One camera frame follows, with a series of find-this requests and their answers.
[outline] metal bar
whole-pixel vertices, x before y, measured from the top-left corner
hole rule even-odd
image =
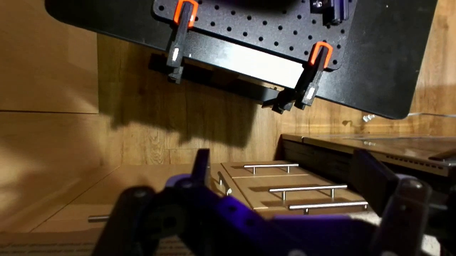
[[[270,189],[271,193],[276,192],[297,192],[297,190],[325,190],[325,189],[347,189],[348,184],[323,184],[323,186],[297,186],[297,187],[273,187]]]
[[[226,186],[226,196],[231,194],[233,193],[233,189],[230,187],[226,176],[223,172],[219,172],[219,184],[223,184]]]
[[[310,203],[310,204],[291,204],[288,209],[297,210],[297,209],[324,209],[324,207],[354,207],[354,206],[364,206],[364,209],[368,207],[368,202],[333,202],[333,203]]]
[[[110,219],[110,214],[90,214],[87,217],[87,221],[95,223],[95,221],[107,221]]]
[[[253,169],[254,175],[257,175],[257,167],[287,167],[287,173],[290,173],[290,167],[300,166],[300,163],[271,163],[271,165],[244,165],[244,169]]]

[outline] metal clamp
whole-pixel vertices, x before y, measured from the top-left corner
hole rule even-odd
[[[230,187],[226,176],[223,175],[223,172],[219,172],[219,184],[226,187],[226,196],[233,193],[233,189]]]
[[[310,213],[310,209],[327,209],[327,207],[354,207],[362,206],[362,209],[368,209],[370,203],[367,200],[361,202],[333,202],[333,203],[310,203],[310,204],[291,204],[288,209],[297,210],[304,209],[304,213]]]
[[[298,167],[300,163],[281,163],[281,165],[244,165],[244,169],[253,169],[254,175],[257,175],[257,167],[287,167],[287,173],[290,173],[290,167]]]
[[[177,24],[176,37],[170,45],[167,65],[173,68],[169,74],[170,79],[180,83],[183,78],[183,58],[187,39],[187,29],[193,28],[199,14],[199,1],[179,0],[174,11],[174,22]]]
[[[300,190],[330,190],[331,199],[334,199],[335,189],[347,189],[348,184],[323,184],[323,186],[300,186],[300,187],[273,187],[271,193],[283,192],[283,200],[287,200],[287,192],[300,192]]]

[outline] pegboard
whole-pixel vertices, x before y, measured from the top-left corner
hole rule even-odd
[[[317,41],[334,45],[330,69],[341,55],[358,0],[350,1],[350,19],[325,25],[321,12],[311,12],[311,0],[199,0],[194,29],[254,47],[294,61],[308,61]],[[173,19],[177,0],[154,0],[154,14]]]

